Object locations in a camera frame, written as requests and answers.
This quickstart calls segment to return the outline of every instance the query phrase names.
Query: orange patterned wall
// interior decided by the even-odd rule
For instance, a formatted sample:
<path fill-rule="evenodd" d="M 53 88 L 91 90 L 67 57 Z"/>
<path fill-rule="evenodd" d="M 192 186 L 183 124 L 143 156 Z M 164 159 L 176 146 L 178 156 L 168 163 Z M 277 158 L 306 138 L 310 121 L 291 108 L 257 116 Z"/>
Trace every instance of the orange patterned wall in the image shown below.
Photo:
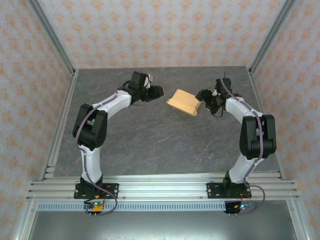
<path fill-rule="evenodd" d="M 0 239 L 12 239 L 69 82 L 26 0 L 0 1 L 0 82 Z"/>
<path fill-rule="evenodd" d="M 285 0 L 39 0 L 75 68 L 250 66 Z"/>
<path fill-rule="evenodd" d="M 277 156 L 320 236 L 320 1 L 298 0 L 254 78 L 277 123 Z"/>

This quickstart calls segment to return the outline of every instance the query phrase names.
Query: gray stone surface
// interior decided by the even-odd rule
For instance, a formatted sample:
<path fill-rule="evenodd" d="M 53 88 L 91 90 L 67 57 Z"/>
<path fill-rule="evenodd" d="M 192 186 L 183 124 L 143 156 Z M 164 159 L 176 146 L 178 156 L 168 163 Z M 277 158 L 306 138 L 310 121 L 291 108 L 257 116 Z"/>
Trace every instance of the gray stone surface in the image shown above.
<path fill-rule="evenodd" d="M 166 104 L 177 89 L 194 95 L 201 89 L 213 90 L 222 70 L 231 79 L 233 92 L 241 94 L 248 104 L 258 109 L 244 66 L 80 70 L 54 176 L 81 175 L 81 154 L 72 137 L 79 107 L 109 97 L 131 79 L 128 73 L 133 71 L 152 74 L 153 85 L 162 86 L 164 96 L 142 106 L 125 108 L 108 121 L 107 138 L 100 153 L 102 173 L 144 175 L 229 170 L 240 154 L 239 122 L 227 112 L 221 118 L 213 117 L 204 103 L 200 105 L 197 116 L 190 116 Z M 278 169 L 274 155 L 256 168 L 258 171 Z"/>

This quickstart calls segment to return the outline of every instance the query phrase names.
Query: metal floor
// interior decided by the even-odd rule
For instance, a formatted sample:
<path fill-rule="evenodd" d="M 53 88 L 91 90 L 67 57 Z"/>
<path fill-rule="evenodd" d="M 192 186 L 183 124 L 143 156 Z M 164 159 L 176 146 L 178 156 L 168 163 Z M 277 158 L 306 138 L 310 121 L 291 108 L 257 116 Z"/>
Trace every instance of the metal floor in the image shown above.
<path fill-rule="evenodd" d="M 153 75 L 154 85 L 164 96 L 142 106 L 130 106 L 108 121 L 107 138 L 101 147 L 104 175 L 218 173 L 229 170 L 238 159 L 240 123 L 227 112 L 213 117 L 204 103 L 197 116 L 170 107 L 166 101 L 177 89 L 197 94 L 214 90 L 222 71 L 231 88 L 255 109 L 258 104 L 246 67 L 162 67 L 125 69 L 83 69 L 78 73 L 74 93 L 55 167 L 55 177 L 80 176 L 81 154 L 72 130 L 82 104 L 94 104 L 113 94 L 133 71 Z M 275 155 L 265 159 L 256 171 L 278 170 Z"/>
<path fill-rule="evenodd" d="M 228 217 L 222 211 L 37 212 L 30 240 L 296 240 L 285 201 Z"/>

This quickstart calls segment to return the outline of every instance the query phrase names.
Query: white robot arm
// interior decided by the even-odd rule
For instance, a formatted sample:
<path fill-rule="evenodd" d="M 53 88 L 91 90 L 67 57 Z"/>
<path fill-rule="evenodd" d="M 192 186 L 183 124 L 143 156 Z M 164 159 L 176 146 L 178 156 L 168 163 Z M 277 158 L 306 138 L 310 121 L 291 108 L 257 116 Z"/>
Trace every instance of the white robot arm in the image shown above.
<path fill-rule="evenodd" d="M 75 121 L 72 135 L 81 151 L 82 174 L 76 185 L 75 194 L 86 199 L 99 193 L 102 183 L 100 149 L 106 139 L 107 123 L 114 114 L 136 101 L 150 102 L 164 95 L 160 86 L 151 86 L 150 74 L 133 72 L 130 81 L 125 82 L 107 99 L 93 105 L 83 104 Z"/>
<path fill-rule="evenodd" d="M 215 91 L 201 90 L 196 96 L 204 101 L 213 116 L 219 108 L 232 114 L 241 123 L 240 151 L 235 165 L 227 171 L 222 183 L 225 197 L 239 198 L 247 192 L 247 178 L 255 167 L 276 151 L 275 118 L 249 106 L 239 94 L 232 94 L 229 78 L 216 80 Z"/>

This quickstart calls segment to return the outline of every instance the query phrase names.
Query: cardboard piece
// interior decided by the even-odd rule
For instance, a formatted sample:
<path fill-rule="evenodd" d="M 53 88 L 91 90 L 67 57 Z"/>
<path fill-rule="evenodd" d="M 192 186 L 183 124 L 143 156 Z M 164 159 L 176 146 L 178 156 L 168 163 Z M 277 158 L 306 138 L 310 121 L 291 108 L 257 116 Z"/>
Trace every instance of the cardboard piece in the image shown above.
<path fill-rule="evenodd" d="M 186 114 L 196 116 L 198 114 L 197 109 L 200 106 L 201 101 L 198 101 L 195 95 L 178 89 L 175 91 L 172 98 L 166 101 L 166 103 L 175 109 L 185 112 Z"/>

